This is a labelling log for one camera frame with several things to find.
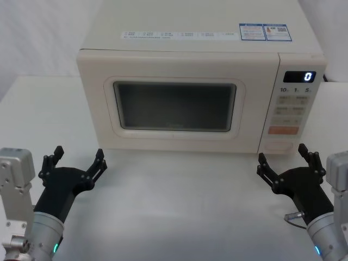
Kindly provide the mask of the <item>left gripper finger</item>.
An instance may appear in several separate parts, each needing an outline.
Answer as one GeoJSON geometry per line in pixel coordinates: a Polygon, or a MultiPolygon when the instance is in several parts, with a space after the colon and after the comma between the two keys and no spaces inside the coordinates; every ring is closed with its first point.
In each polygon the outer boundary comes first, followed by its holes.
{"type": "Polygon", "coordinates": [[[101,177],[103,172],[107,169],[107,163],[104,158],[104,152],[99,148],[96,152],[95,160],[92,165],[81,176],[84,189],[93,189],[96,181],[101,177]]]}
{"type": "Polygon", "coordinates": [[[55,169],[58,161],[63,157],[64,150],[62,146],[57,146],[50,156],[45,155],[42,161],[42,168],[38,176],[41,179],[48,177],[55,169]]]}

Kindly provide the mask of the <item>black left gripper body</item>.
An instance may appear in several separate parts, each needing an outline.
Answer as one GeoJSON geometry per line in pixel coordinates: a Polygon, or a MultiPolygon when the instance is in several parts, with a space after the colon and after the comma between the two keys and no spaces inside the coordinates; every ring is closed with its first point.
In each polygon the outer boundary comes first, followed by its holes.
{"type": "Polygon", "coordinates": [[[59,167],[41,171],[39,178],[42,179],[44,190],[34,211],[49,214],[62,223],[77,195],[92,189],[91,175],[77,168],[59,167]]]}

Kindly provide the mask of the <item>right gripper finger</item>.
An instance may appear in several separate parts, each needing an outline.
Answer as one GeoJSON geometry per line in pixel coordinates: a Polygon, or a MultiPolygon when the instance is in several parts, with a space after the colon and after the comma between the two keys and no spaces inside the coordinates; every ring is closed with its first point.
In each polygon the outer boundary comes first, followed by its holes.
{"type": "Polygon", "coordinates": [[[298,152],[307,162],[310,171],[317,177],[323,178],[326,174],[326,170],[322,166],[319,152],[310,152],[307,146],[303,143],[299,144],[298,152]]]}
{"type": "Polygon", "coordinates": [[[268,164],[264,153],[258,155],[257,175],[261,177],[277,195],[284,195],[284,177],[278,175],[268,164]]]}

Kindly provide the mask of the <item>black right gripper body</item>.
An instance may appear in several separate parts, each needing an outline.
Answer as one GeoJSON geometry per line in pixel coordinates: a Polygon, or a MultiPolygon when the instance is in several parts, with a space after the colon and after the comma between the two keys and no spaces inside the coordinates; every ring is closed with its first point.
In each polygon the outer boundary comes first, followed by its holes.
{"type": "Polygon", "coordinates": [[[326,171],[321,168],[297,167],[280,175],[274,181],[274,193],[290,197],[298,211],[304,214],[305,224],[333,212],[333,204],[321,184],[326,171]]]}

